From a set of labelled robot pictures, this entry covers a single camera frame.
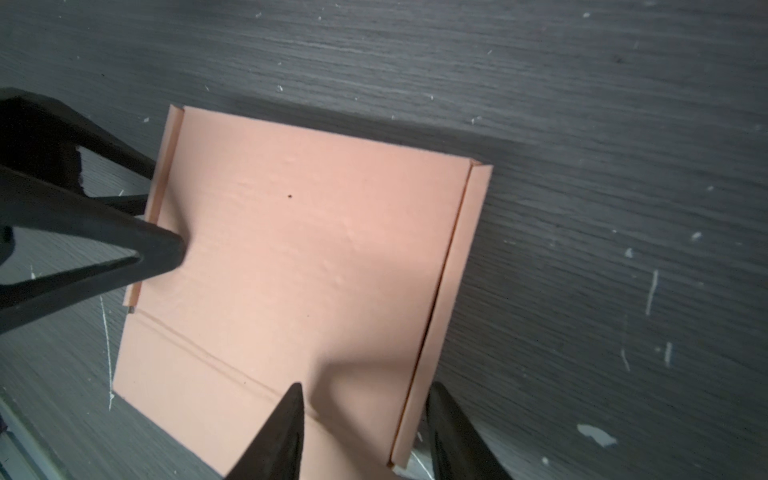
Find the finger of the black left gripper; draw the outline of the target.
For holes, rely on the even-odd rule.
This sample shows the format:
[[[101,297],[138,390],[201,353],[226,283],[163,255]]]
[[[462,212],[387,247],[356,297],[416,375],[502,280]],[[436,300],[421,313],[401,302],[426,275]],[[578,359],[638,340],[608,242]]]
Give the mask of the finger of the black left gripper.
[[[10,332],[73,304],[178,268],[182,236],[137,219],[146,195],[87,197],[1,169],[1,226],[86,238],[133,250],[130,257],[1,287],[1,331]]]
[[[148,196],[92,197],[81,151],[143,178],[154,162],[60,100],[18,88],[1,90],[1,214],[69,216],[107,210],[138,216]]]

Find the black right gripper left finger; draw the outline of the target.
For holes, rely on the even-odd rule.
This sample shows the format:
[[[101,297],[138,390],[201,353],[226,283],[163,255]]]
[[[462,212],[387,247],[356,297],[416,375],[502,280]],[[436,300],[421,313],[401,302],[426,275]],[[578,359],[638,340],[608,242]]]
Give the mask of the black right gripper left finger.
[[[226,480],[297,480],[305,433],[302,385],[293,383]]]

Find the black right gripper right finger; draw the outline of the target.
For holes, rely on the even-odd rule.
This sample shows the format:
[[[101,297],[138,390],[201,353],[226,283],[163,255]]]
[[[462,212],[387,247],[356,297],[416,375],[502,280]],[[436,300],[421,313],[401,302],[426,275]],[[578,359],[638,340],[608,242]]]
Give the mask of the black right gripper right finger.
[[[430,386],[425,411],[437,480],[512,480],[442,383]]]

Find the orange cardboard box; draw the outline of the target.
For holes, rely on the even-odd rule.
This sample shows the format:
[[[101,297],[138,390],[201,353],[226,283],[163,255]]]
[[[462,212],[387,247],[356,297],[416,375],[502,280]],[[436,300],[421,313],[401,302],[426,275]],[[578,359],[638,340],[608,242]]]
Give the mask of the orange cardboard box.
[[[131,286],[114,391],[220,474],[294,383],[304,479],[407,463],[492,169],[190,106],[146,209],[187,242]]]

